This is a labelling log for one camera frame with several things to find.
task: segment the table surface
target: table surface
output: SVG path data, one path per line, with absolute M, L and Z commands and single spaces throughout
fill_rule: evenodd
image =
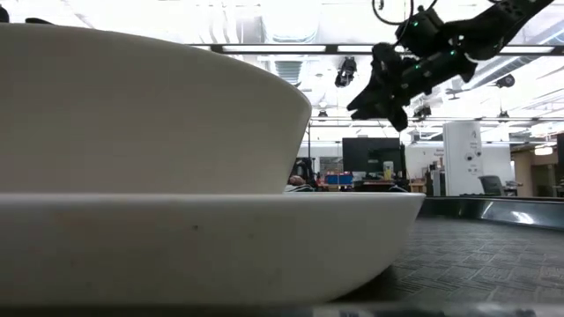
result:
M 564 232 L 419 218 L 380 276 L 338 302 L 564 303 Z

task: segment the office chair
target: office chair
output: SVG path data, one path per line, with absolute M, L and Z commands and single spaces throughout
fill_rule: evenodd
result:
M 500 177 L 496 175 L 479 176 L 485 195 L 506 195 Z

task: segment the black robotic arm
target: black robotic arm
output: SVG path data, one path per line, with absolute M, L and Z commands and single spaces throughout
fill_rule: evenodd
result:
M 395 45 L 378 43 L 372 49 L 372 75 L 367 87 L 347 106 L 353 119 L 386 118 L 397 131 L 407 127 L 403 107 L 420 93 L 459 75 L 474 76 L 477 61 L 495 57 L 535 15 L 553 0 L 501 0 L 475 18 L 444 23 L 433 8 L 399 25 Z

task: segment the ceiling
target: ceiling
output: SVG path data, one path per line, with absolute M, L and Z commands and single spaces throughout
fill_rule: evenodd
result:
M 415 1 L 427 6 L 431 1 Z M 409 1 L 385 0 L 382 15 L 401 21 Z M 375 43 L 394 41 L 394 26 L 378 21 L 370 0 L 0 0 L 12 22 L 43 18 L 64 26 L 90 27 L 132 33 L 186 44 L 260 43 Z M 487 0 L 439 0 L 435 9 L 444 20 L 472 18 L 491 5 Z M 512 44 L 563 45 L 564 0 L 533 18 Z M 247 63 L 277 73 L 297 83 L 310 99 L 317 116 L 347 117 L 345 107 L 364 88 L 371 59 L 355 56 L 358 74 L 346 88 L 336 88 L 335 75 L 343 56 L 235 55 Z M 564 117 L 564 57 L 497 57 L 481 63 L 470 83 L 448 81 L 425 99 L 417 98 L 408 114 L 423 104 L 433 116 L 446 118 L 495 117 L 500 109 L 511 117 Z M 490 86 L 512 74 L 511 88 Z M 451 100 L 446 89 L 464 89 Z M 442 132 L 445 121 L 412 123 L 403 137 L 429 137 Z M 511 136 L 544 137 L 562 128 L 561 122 L 482 122 L 485 140 Z M 339 140 L 343 136 L 397 136 L 386 121 L 313 122 L 311 139 Z

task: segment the white bowl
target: white bowl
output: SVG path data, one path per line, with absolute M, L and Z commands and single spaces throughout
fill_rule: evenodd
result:
M 0 192 L 282 193 L 311 106 L 200 48 L 0 24 Z
M 397 256 L 423 195 L 0 195 L 0 305 L 302 304 Z

